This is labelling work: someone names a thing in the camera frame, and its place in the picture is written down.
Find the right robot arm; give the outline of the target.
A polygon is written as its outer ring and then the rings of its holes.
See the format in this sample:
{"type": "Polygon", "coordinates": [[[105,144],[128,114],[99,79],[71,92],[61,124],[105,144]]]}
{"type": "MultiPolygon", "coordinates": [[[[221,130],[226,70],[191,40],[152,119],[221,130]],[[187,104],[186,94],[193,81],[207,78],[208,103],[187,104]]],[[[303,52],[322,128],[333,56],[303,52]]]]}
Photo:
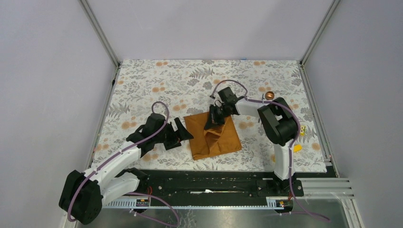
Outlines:
{"type": "Polygon", "coordinates": [[[219,105],[209,107],[204,129],[209,130],[225,124],[225,119],[233,115],[253,116],[260,119],[268,139],[274,144],[276,162],[274,174],[277,180],[272,183],[273,191],[280,196],[291,190],[288,180],[294,174],[294,143],[300,135],[300,123],[282,97],[273,100],[257,100],[245,95],[236,96],[230,87],[218,92],[219,105]]]}

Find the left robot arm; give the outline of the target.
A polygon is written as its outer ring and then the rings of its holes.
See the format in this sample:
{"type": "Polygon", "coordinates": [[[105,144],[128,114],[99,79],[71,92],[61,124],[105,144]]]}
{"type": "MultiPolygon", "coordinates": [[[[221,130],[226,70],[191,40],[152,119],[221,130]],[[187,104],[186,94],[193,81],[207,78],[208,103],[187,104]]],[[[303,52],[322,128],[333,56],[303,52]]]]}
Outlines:
{"type": "Polygon", "coordinates": [[[130,134],[122,146],[83,172],[77,170],[67,175],[59,207],[67,213],[70,222],[91,223],[106,204],[133,192],[142,195],[147,191],[147,183],[132,172],[124,172],[129,164],[141,159],[156,144],[162,143],[166,150],[181,145],[182,141],[193,139],[179,118],[175,118],[175,130],[163,114],[152,113],[145,124],[130,134]]]}

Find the orange cloth napkin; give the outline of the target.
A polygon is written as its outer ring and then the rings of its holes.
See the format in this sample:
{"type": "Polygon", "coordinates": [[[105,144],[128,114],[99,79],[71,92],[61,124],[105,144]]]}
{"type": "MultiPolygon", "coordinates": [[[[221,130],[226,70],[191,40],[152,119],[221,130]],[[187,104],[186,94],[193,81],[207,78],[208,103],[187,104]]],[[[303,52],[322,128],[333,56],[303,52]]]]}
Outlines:
{"type": "Polygon", "coordinates": [[[215,157],[242,149],[232,117],[225,118],[224,125],[205,130],[207,119],[207,112],[184,118],[187,131],[193,136],[193,139],[189,141],[193,160],[215,157]]]}

